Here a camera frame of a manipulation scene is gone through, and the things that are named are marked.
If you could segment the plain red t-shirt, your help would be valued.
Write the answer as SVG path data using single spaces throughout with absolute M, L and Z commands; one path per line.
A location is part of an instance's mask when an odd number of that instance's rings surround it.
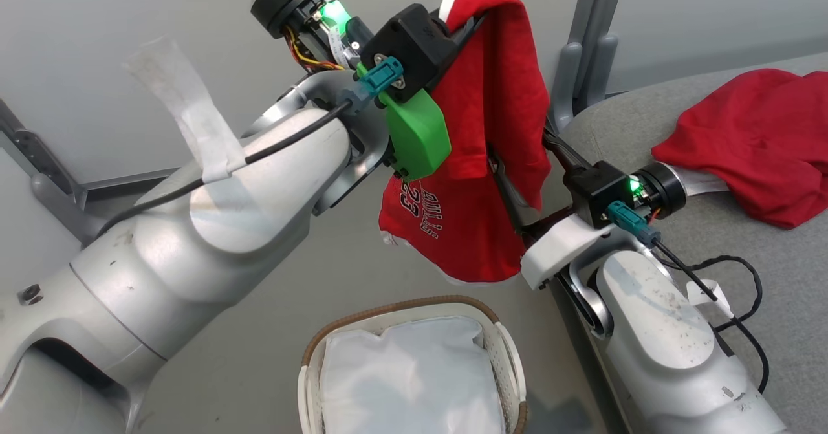
M 740 74 L 681 113 L 651 154 L 715 175 L 754 219 L 805 224 L 828 210 L 828 71 Z

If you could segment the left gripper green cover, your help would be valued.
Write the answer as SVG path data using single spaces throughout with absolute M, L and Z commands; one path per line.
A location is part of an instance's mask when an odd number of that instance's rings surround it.
M 425 6 L 411 4 L 362 48 L 360 63 L 368 69 L 387 57 L 403 66 L 401 80 L 378 95 L 393 146 L 388 163 L 402 180 L 429 177 L 452 151 L 446 119 L 431 91 L 456 58 L 458 46 L 467 46 L 487 16 L 467 19 L 448 36 Z

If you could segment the grey partition bottom rail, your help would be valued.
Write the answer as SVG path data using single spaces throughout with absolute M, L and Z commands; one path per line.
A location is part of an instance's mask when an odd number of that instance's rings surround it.
M 85 191 L 92 191 L 102 190 L 115 186 L 124 186 L 124 184 L 135 184 L 151 180 L 164 180 L 166 177 L 169 177 L 169 175 L 173 174 L 176 171 L 178 171 L 178 167 L 171 167 L 168 169 L 160 169 L 160 171 L 149 171 L 145 173 L 127 175 L 126 177 L 115 177 L 111 179 L 86 182 L 80 184 L 79 187 Z

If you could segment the grey partition foot bar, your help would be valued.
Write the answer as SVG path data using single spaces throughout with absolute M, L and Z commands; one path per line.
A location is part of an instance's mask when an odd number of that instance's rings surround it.
M 30 189 L 39 203 L 81 242 L 82 248 L 94 242 L 106 223 L 105 219 L 85 212 L 44 174 L 30 178 Z

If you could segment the grey partition post with braces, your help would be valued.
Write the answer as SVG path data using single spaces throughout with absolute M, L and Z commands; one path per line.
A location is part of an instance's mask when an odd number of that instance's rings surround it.
M 551 85 L 547 127 L 560 133 L 577 113 L 607 97 L 619 39 L 609 32 L 619 0 L 577 0 L 569 39 Z

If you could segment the grey partition corner post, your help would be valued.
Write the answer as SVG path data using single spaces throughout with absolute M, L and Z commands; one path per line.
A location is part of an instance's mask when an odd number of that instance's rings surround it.
M 36 172 L 55 183 L 77 207 L 85 207 L 86 190 L 72 177 L 70 171 L 45 144 L 44 139 L 35 131 L 27 129 L 3 99 L 0 99 L 0 131 Z

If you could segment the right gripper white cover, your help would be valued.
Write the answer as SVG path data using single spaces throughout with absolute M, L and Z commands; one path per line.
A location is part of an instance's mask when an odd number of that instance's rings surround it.
M 511 183 L 493 146 L 487 147 L 488 165 L 510 222 L 527 245 L 521 258 L 521 277 L 532 290 L 541 289 L 546 280 L 612 230 L 606 214 L 610 204 L 633 205 L 629 175 L 608 162 L 591 166 L 549 129 L 543 131 L 543 145 L 563 167 L 564 186 L 572 198 L 570 207 L 544 217 Z

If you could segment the white fabric basket liner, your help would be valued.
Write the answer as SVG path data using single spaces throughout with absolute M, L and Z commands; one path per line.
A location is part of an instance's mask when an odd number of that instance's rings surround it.
M 328 337 L 325 434 L 506 434 L 484 330 L 450 316 Z

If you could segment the grey fabric sofa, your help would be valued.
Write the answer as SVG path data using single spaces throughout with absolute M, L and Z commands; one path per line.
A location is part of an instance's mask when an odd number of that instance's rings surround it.
M 707 72 L 607 98 L 574 117 L 563 139 L 587 160 L 608 160 L 624 171 L 651 162 L 651 148 L 668 137 L 679 115 L 731 78 L 755 69 L 781 69 L 797 75 L 828 71 L 828 52 Z M 745 258 L 760 274 L 763 301 L 747 327 L 770 360 L 764 395 L 792 434 L 828 434 L 828 210 L 795 230 L 779 230 L 749 218 L 727 192 L 689 198 L 686 207 L 664 222 L 666 245 L 691 264 L 728 254 Z M 740 313 L 749 309 L 754 285 L 734 263 L 706 272 L 722 274 L 721 284 Z M 597 434 L 648 432 L 640 413 L 620 396 L 617 373 L 609 371 L 603 348 L 589 336 L 562 285 L 551 287 L 567 331 L 591 386 L 600 416 Z

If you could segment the small white tape tag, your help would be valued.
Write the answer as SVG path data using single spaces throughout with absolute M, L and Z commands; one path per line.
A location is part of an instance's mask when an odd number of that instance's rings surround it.
M 735 317 L 733 310 L 719 284 L 712 279 L 701 279 L 701 284 L 703 284 L 703 287 L 700 287 L 694 281 L 689 281 L 686 284 L 686 296 L 689 304 L 698 307 L 699 305 L 712 303 L 729 320 L 732 320 Z

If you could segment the white tape strip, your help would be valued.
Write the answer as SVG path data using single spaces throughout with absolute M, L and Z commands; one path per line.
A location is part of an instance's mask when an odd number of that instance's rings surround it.
M 142 45 L 125 67 L 171 113 L 204 183 L 228 179 L 246 166 L 239 139 L 175 40 L 162 37 Z

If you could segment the white laundry basket brown rim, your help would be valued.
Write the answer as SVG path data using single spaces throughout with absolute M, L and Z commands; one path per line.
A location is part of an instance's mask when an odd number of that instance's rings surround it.
M 320 380 L 328 337 L 353 330 L 381 334 L 393 325 L 447 316 L 465 316 L 482 325 L 482 347 L 488 352 L 493 366 L 506 433 L 525 434 L 527 383 L 514 339 L 488 305 L 464 295 L 409 299 L 363 310 L 323 326 L 305 349 L 298 377 L 298 411 L 302 434 L 325 434 Z

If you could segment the red Bulls basketball jersey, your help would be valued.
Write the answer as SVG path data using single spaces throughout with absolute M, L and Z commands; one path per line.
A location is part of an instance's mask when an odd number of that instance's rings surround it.
M 390 178 L 378 218 L 387 244 L 410 246 L 456 285 L 511 280 L 526 251 L 488 151 L 502 160 L 509 181 L 535 210 L 542 208 L 551 169 L 542 145 L 550 98 L 527 9 L 520 0 L 442 0 L 439 7 L 452 31 L 481 15 L 482 27 L 432 94 L 452 152 L 429 177 Z

